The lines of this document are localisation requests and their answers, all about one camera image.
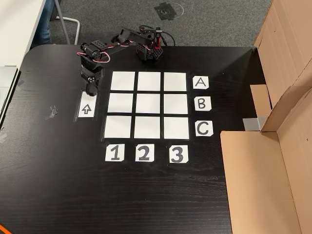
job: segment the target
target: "cardboard flap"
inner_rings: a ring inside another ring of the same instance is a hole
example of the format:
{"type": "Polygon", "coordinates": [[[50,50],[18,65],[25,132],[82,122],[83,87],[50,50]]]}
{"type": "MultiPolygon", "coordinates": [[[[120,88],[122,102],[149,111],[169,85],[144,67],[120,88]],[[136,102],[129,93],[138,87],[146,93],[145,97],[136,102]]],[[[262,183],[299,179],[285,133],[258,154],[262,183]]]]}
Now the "cardboard flap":
{"type": "Polygon", "coordinates": [[[233,234],[301,234],[277,133],[222,132],[233,234]]]}
{"type": "Polygon", "coordinates": [[[269,117],[264,123],[261,131],[262,132],[276,132],[285,118],[297,104],[302,95],[309,90],[306,86],[300,87],[289,87],[278,103],[273,107],[269,117]]]}
{"type": "Polygon", "coordinates": [[[277,131],[302,234],[312,233],[312,90],[277,131]]]}
{"type": "Polygon", "coordinates": [[[268,116],[271,112],[271,105],[267,85],[251,85],[250,89],[252,91],[253,102],[257,116],[268,116]]]}
{"type": "Polygon", "coordinates": [[[308,0],[273,0],[255,42],[273,107],[289,87],[307,88],[293,92],[296,101],[312,87],[311,7],[308,0]]]}

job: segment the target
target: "white table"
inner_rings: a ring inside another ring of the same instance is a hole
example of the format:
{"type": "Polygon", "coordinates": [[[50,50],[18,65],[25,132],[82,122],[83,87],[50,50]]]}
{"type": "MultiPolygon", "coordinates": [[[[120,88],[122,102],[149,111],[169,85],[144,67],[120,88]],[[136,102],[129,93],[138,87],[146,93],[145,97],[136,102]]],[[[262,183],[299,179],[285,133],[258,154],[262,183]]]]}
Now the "white table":
{"type": "Polygon", "coordinates": [[[20,69],[44,4],[45,0],[0,0],[0,66],[20,69]]]}

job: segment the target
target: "metal chair leg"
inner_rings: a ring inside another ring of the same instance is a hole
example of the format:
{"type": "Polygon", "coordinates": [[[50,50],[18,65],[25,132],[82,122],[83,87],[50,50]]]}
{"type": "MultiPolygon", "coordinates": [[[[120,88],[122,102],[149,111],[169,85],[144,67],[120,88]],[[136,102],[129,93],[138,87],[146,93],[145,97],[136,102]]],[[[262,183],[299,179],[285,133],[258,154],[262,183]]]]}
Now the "metal chair leg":
{"type": "Polygon", "coordinates": [[[64,23],[64,18],[63,18],[62,12],[60,10],[59,1],[54,0],[54,2],[55,2],[55,7],[57,8],[57,11],[58,11],[59,20],[60,20],[60,23],[61,23],[63,31],[64,31],[66,42],[67,42],[67,44],[70,45],[69,37],[68,37],[67,30],[66,30],[65,23],[64,23]]]}
{"type": "Polygon", "coordinates": [[[68,18],[68,17],[63,17],[63,19],[66,21],[77,23],[77,32],[76,32],[76,37],[75,37],[75,45],[77,45],[78,39],[79,39],[79,34],[80,34],[80,28],[81,28],[80,22],[77,19],[72,19],[72,18],[68,18]]]}

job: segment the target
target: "black desk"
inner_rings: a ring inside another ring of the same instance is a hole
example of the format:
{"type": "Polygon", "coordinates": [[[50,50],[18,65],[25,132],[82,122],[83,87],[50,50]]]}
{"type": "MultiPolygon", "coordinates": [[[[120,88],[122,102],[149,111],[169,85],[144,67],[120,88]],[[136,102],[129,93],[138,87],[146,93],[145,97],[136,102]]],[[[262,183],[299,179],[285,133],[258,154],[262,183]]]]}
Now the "black desk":
{"type": "Polygon", "coordinates": [[[213,109],[192,118],[212,120],[214,135],[192,140],[187,164],[157,153],[152,163],[131,156],[104,161],[105,107],[96,119],[73,122],[82,84],[76,51],[79,46],[46,45],[24,59],[19,80],[25,83],[15,91],[0,133],[8,135],[0,144],[0,224],[23,234],[230,234],[219,133],[244,130],[242,118],[256,117],[249,85],[265,83],[257,51],[165,47],[162,60],[148,64],[133,47],[112,55],[107,74],[209,76],[213,109]],[[45,120],[52,105],[58,115],[45,120]]]}

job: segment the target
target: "robotic arm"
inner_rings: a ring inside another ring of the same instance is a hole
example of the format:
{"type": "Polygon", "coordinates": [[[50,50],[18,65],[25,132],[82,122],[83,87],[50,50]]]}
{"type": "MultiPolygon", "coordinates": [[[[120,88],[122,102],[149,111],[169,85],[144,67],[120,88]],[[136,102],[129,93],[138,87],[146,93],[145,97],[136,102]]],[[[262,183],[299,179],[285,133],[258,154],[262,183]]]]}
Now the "robotic arm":
{"type": "Polygon", "coordinates": [[[131,29],[122,28],[120,34],[112,38],[108,43],[103,43],[99,40],[93,41],[90,44],[83,43],[81,49],[83,52],[78,52],[77,55],[81,58],[81,76],[85,81],[85,91],[90,96],[95,96],[98,92],[98,87],[104,77],[105,63],[110,61],[109,54],[120,51],[121,47],[128,47],[130,43],[136,43],[136,53],[143,60],[158,61],[162,56],[162,48],[160,46],[160,38],[163,38],[160,28],[139,28],[136,32],[131,29]]]}

